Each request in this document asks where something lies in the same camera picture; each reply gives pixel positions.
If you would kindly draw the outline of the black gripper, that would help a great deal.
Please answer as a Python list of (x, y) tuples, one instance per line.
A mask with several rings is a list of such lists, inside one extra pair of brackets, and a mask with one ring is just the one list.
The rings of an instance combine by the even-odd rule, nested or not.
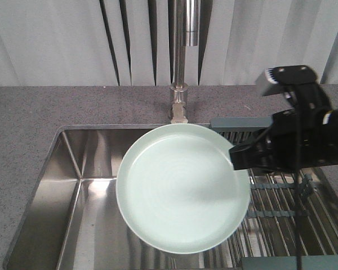
[(293, 173), (302, 168), (331, 165), (328, 132), (331, 112), (303, 114), (286, 110), (272, 116), (264, 143), (240, 143), (229, 150), (234, 170), (261, 168)]

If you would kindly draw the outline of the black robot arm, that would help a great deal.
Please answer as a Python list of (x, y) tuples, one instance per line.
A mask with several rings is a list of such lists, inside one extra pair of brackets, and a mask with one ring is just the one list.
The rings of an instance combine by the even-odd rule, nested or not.
[(272, 116), (272, 124), (229, 150), (234, 170), (261, 168), (294, 173), (302, 168), (338, 165), (338, 109), (294, 109)]

